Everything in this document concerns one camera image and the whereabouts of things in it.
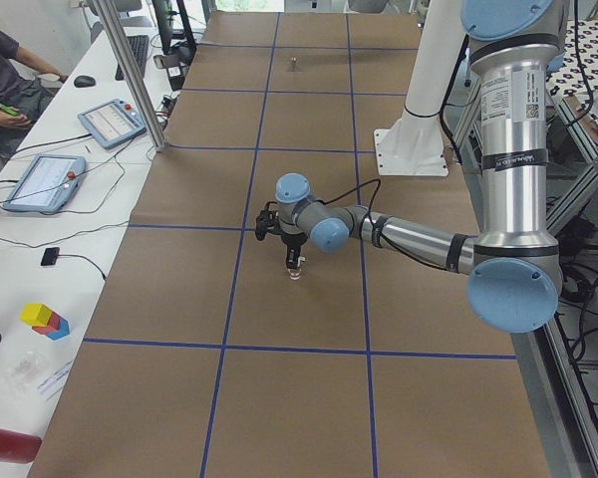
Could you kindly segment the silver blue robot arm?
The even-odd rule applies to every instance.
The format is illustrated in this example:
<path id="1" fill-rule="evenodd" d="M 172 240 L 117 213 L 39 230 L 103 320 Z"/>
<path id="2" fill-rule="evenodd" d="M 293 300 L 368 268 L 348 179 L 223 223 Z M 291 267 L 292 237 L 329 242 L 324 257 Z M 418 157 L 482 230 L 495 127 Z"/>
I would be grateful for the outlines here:
<path id="1" fill-rule="evenodd" d="M 276 184 L 276 211 L 255 234 L 279 236 L 291 275 L 301 248 L 331 253 L 356 238 L 437 270 L 464 274 L 473 311 L 509 333 L 534 331 L 554 316 L 562 287 L 559 245 L 546 226 L 546 72 L 564 49 L 565 1 L 435 1 L 428 10 L 401 117 L 375 131 L 385 175 L 443 176 L 440 121 L 454 66 L 478 77 L 483 223 L 468 236 L 315 196 L 301 174 Z"/>

